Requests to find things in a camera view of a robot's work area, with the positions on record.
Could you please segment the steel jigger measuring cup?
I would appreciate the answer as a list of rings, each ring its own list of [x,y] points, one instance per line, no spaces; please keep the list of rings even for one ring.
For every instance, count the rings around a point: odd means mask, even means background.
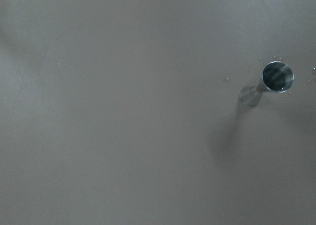
[[[283,93],[288,91],[295,76],[291,68],[280,61],[270,62],[262,71],[260,82],[256,86],[245,86],[239,93],[242,104],[255,107],[266,92]]]

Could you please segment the brown table mat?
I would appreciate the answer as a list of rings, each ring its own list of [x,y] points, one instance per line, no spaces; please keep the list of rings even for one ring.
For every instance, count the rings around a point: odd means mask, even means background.
[[[0,0],[0,222],[313,225],[315,68],[316,0]]]

